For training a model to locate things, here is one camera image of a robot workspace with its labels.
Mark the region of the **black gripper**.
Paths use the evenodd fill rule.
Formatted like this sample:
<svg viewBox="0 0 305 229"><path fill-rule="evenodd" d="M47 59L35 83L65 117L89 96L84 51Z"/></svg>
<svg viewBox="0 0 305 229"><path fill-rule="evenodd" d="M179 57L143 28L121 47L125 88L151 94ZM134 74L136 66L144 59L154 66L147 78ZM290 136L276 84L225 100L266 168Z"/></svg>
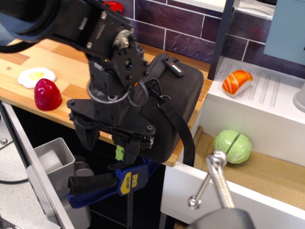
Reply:
<svg viewBox="0 0 305 229"><path fill-rule="evenodd" d="M76 134L89 151L95 147L100 131L111 134L115 145L124 147L125 165L135 163L140 149L151 148L156 128L129 104L126 98L98 102L94 99L70 99L67 107Z"/></svg>

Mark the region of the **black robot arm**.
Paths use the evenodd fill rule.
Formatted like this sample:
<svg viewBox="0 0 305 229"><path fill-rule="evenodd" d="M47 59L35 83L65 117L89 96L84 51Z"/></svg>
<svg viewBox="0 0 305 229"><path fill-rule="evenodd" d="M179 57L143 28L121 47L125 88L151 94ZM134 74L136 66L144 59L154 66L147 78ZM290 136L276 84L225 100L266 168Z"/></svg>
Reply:
<svg viewBox="0 0 305 229"><path fill-rule="evenodd" d="M3 0L0 21L20 43L1 52L23 51L50 39L85 54L90 69L89 99L67 102L82 145L92 150L100 132L122 144L122 163L131 165L153 144L155 127L136 111L136 85L143 86L148 63L134 27L101 0Z"/></svg>

